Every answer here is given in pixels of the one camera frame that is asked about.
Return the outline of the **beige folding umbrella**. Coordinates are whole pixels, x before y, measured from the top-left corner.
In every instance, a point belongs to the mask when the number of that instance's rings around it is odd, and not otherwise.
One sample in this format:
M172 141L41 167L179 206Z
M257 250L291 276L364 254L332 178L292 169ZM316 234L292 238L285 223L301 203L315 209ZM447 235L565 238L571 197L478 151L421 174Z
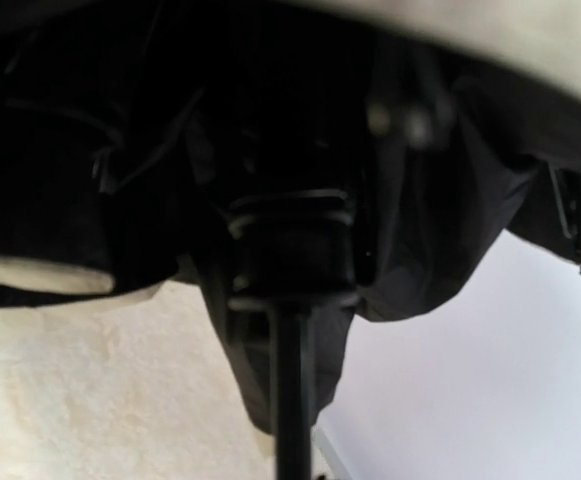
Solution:
M354 316L503 232L581 270L581 94L450 31L483 1L0 1L0 309L200 288L279 479Z

